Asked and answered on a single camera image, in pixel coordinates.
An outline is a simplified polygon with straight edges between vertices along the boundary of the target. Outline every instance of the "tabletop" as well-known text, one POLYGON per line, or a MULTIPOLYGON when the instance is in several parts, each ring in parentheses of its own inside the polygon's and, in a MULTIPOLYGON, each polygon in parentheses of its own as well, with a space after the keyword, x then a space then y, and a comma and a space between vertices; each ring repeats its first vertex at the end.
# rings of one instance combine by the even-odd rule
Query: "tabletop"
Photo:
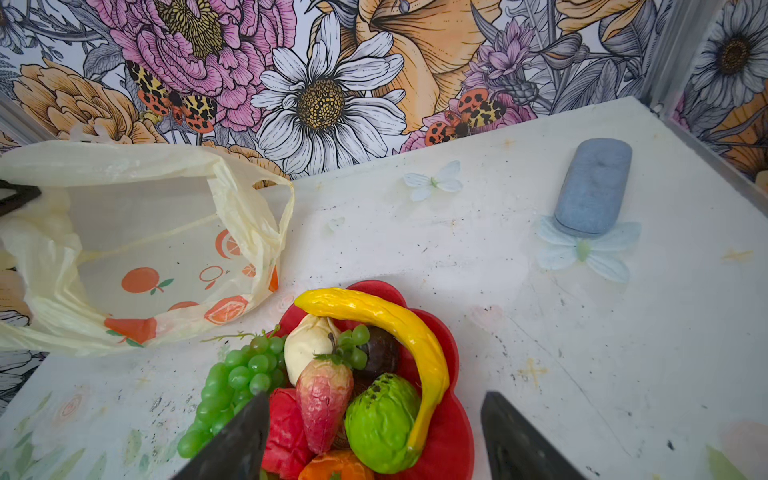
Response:
MULTIPOLYGON (((490 389, 587 478, 719 478, 732 468, 721 452, 749 470, 748 446, 734 445, 764 441, 768 429, 768 219, 634 99, 295 187, 280 289, 215 334, 270 328, 304 290, 384 280, 456 339, 474 478, 490 478, 479 415, 490 389), (581 262, 557 271, 536 262, 547 245, 541 217, 554 211, 576 147, 593 137, 633 149, 619 221, 642 231, 615 254, 626 284, 581 262), (409 199, 404 174, 432 176, 453 160, 460 192, 409 199)), ((245 342, 200 342, 211 336, 49 357, 0 417, 8 479, 170 477, 185 463, 175 445, 208 368, 245 342)))

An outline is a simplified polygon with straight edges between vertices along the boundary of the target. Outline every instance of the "red and yellow butterfly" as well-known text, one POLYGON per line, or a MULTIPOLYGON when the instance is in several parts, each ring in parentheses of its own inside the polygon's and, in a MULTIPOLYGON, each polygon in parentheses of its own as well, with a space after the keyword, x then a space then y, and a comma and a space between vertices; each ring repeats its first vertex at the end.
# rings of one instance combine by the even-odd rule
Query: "red and yellow butterfly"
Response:
POLYGON ((181 125, 183 121, 200 134, 214 131, 218 104, 203 95, 182 97, 178 92, 165 88, 151 72, 136 62, 126 61, 131 78, 139 86, 139 100, 149 111, 165 117, 169 113, 181 125))
POLYGON ((455 138, 468 137, 474 133, 474 129, 500 120, 506 112, 507 108, 503 103, 488 99, 488 90, 470 90, 458 98, 456 108, 445 109, 446 121, 436 121, 429 126, 424 143, 436 145, 455 138))

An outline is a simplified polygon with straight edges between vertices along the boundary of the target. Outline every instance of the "pink strawberry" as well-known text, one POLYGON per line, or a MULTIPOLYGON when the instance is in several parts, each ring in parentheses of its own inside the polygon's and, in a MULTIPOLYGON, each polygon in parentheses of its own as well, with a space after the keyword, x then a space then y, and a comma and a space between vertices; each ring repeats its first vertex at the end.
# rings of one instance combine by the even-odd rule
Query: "pink strawberry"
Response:
POLYGON ((312 452, 328 452, 352 395, 352 370, 332 360, 314 359, 296 382, 306 443, 312 452))

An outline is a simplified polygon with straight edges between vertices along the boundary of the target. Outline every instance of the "red plate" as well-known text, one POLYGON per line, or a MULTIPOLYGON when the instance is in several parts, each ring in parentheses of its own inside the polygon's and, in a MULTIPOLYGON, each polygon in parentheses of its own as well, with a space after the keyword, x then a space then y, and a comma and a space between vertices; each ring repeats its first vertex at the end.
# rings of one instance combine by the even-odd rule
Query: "red plate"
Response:
MULTIPOLYGON (((366 280, 355 283, 350 290, 375 295, 388 302, 408 308, 406 299, 392 285, 379 280, 366 280)), ((419 461, 412 468, 394 475, 377 475, 377 478, 395 478, 397 480, 425 480, 428 478, 456 480, 471 480, 475 467, 475 440, 464 407, 453 393, 458 379, 458 348, 448 327, 436 316, 424 310, 410 309, 429 327, 440 342, 445 361, 448 363, 448 373, 451 383, 442 402, 435 410, 429 423, 429 436, 419 461)), ((280 320, 279 336, 286 336, 299 325, 306 312, 296 305, 285 312, 280 320)), ((335 320, 340 330, 354 328, 358 322, 335 320)), ((400 346, 400 367, 397 374, 410 381, 419 392, 419 371, 410 352, 400 346)))

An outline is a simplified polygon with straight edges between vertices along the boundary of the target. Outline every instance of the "red fruit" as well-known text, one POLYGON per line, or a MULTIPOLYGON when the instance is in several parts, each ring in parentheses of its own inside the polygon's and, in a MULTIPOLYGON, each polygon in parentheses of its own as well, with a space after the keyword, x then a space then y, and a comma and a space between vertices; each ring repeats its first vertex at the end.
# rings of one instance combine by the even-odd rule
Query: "red fruit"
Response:
POLYGON ((352 370, 331 360, 313 360, 296 382, 296 396, 310 450, 328 452, 352 395, 352 370))
POLYGON ((306 445, 296 390, 275 390, 270 396, 270 434, 261 468, 284 480, 296 480, 314 456, 306 445))

